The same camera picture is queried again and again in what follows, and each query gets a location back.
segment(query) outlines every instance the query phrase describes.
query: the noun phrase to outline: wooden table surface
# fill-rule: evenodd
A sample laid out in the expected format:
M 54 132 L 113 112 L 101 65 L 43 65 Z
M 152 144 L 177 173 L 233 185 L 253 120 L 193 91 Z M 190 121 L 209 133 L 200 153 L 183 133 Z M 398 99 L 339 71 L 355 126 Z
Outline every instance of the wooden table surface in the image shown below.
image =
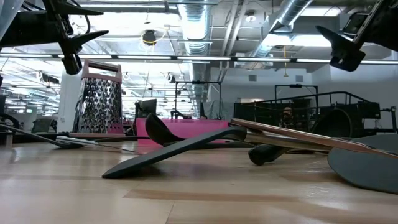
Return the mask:
M 286 154 L 257 167 L 247 149 L 189 151 L 113 180 L 101 175 L 134 155 L 54 149 L 0 149 L 2 224 L 398 223 L 398 195 L 347 184 L 321 154 Z

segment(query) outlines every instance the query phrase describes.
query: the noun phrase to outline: ceiling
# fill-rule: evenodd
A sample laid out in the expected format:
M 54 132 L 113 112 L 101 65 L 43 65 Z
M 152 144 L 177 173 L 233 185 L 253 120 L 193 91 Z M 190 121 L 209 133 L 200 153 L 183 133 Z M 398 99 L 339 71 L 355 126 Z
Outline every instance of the ceiling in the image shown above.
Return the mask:
M 179 2 L 189 2 L 189 0 L 179 0 Z M 31 0 L 38 6 L 42 6 L 39 0 Z M 106 7 L 104 11 L 121 11 L 105 12 L 102 16 L 89 16 L 91 22 L 91 31 L 108 30 L 109 34 L 99 37 L 85 44 L 81 54 L 100 54 L 100 55 L 185 55 L 186 39 L 183 35 L 182 19 L 178 14 L 166 13 L 147 13 L 128 12 L 129 6 L 150 6 L 152 3 L 148 1 L 78 1 L 83 7 L 88 4 L 96 4 L 96 7 Z M 339 23 L 339 18 L 345 16 L 346 12 L 354 12 L 362 10 L 374 1 L 319 1 L 315 0 L 304 10 L 302 15 L 295 22 L 295 27 L 290 37 L 296 35 L 311 34 L 314 24 L 317 22 L 326 24 L 328 21 Z M 249 1 L 246 12 L 252 10 L 255 21 L 248 22 L 244 16 L 240 25 L 239 32 L 235 38 L 235 42 L 231 51 L 231 55 L 245 54 L 252 52 L 263 40 L 262 27 L 264 20 L 272 13 L 277 13 L 281 1 Z M 228 21 L 231 18 L 230 12 L 234 4 L 231 0 L 221 0 L 211 7 L 210 17 L 210 35 L 207 42 L 210 45 L 210 55 L 220 56 L 223 48 L 224 37 Z M 74 28 L 75 34 L 83 34 L 87 30 L 87 23 L 83 16 L 70 16 L 70 22 Z M 142 34 L 145 30 L 155 30 L 157 42 L 153 46 L 147 46 L 142 43 Z M 197 27 L 191 27 L 184 32 L 195 33 Z M 367 53 L 368 59 L 382 59 L 387 57 L 391 51 L 378 45 L 367 44 L 363 47 Z M 9 52 L 15 54 L 62 54 L 58 44 L 30 45 L 22 47 L 4 48 L 2 53 Z M 330 47 L 311 47 L 308 44 L 287 45 L 285 47 L 273 47 L 270 55 L 273 57 L 295 57 L 295 58 L 330 58 Z M 115 61 L 113 64 L 120 64 L 123 71 L 123 88 L 126 95 L 123 96 L 123 108 L 127 117 L 134 115 L 134 102 L 136 100 L 144 100 L 147 98 L 158 97 L 160 99 L 168 98 L 168 101 L 160 100 L 159 108 L 164 116 L 168 116 L 170 110 L 174 108 L 174 88 L 175 85 L 169 83 L 168 75 L 173 75 L 176 80 L 190 81 L 192 79 L 192 71 L 190 71 L 189 63 L 137 63 L 128 60 Z M 212 67 L 218 67 L 218 63 L 211 63 Z M 49 103 L 51 110 L 46 107 L 40 110 L 40 113 L 48 116 L 57 112 L 59 103 L 60 85 L 50 84 L 51 88 L 46 88 L 48 83 L 40 81 L 41 74 L 50 75 L 62 82 L 63 64 L 59 60 L 31 58 L 0 58 L 1 73 L 4 77 L 3 94 L 9 95 L 7 103 L 9 105 L 26 105 L 26 99 L 33 99 L 33 102 Z M 266 69 L 278 71 L 284 68 L 284 63 L 274 63 Z M 314 64 L 289 64 L 289 69 L 302 69 L 304 73 L 311 73 L 319 65 Z M 234 66 L 230 66 L 229 74 L 231 77 L 239 75 L 239 70 Z M 240 82 L 241 85 L 252 85 L 250 82 Z M 17 85 L 17 88 L 11 88 L 11 85 Z M 185 102 L 178 102 L 178 108 L 182 113 L 197 114 L 197 94 L 198 89 L 193 89 L 191 84 L 186 85 L 186 91 L 183 90 L 179 100 L 184 99 Z M 206 87 L 200 89 L 206 95 Z

